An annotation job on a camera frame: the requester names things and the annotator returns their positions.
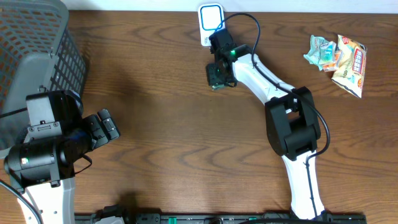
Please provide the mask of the grey plastic mesh basket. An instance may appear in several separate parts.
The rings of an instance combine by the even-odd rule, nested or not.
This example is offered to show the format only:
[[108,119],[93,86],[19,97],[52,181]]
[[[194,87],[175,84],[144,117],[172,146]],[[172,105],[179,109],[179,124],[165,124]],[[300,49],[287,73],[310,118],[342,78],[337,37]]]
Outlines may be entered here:
[[1,0],[1,157],[29,124],[28,95],[83,94],[88,68],[58,0]]

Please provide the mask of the small teal tissue pack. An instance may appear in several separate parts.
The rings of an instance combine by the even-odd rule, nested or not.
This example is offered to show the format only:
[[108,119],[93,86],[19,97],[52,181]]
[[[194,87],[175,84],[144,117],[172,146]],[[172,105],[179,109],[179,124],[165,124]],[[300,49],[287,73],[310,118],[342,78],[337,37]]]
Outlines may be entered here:
[[329,65],[335,61],[336,43],[333,41],[326,42],[320,46],[320,58],[318,65],[323,70],[324,65]]

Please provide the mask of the orange tissue pack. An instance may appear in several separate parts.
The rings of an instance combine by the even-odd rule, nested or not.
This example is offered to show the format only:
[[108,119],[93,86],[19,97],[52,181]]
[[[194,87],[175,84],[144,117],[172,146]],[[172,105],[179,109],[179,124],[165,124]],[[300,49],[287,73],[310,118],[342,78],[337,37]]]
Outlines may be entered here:
[[337,71],[340,66],[340,61],[343,58],[343,56],[344,56],[344,53],[342,52],[342,50],[337,50],[335,52],[335,61],[329,65],[324,65],[323,71],[325,71],[325,72]]

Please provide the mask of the large white snack bag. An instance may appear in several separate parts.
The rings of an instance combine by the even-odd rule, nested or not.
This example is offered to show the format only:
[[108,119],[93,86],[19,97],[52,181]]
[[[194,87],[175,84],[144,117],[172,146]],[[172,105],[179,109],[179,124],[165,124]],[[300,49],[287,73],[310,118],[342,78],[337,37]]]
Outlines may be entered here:
[[338,35],[338,48],[341,50],[343,58],[331,80],[340,88],[361,98],[368,49],[363,44],[343,35]]

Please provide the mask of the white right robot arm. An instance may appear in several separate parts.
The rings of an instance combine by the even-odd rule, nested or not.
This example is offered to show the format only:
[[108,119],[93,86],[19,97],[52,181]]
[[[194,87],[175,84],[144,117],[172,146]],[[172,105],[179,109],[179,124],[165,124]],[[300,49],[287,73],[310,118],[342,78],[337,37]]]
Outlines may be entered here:
[[247,45],[211,47],[214,63],[207,66],[212,88],[247,86],[265,107],[267,138],[286,167],[296,217],[314,220],[324,211],[320,199],[315,163],[320,125],[308,88],[294,88],[275,76],[250,53]]

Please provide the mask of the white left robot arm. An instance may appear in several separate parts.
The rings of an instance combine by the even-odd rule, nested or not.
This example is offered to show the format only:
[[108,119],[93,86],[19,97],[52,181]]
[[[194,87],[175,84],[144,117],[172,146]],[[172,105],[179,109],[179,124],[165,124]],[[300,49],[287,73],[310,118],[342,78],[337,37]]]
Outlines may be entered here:
[[4,169],[10,176],[5,187],[17,198],[26,223],[126,223],[117,206],[92,215],[74,209],[74,163],[91,162],[88,153],[120,136],[108,110],[66,123],[51,119],[28,128],[29,142],[10,148]]

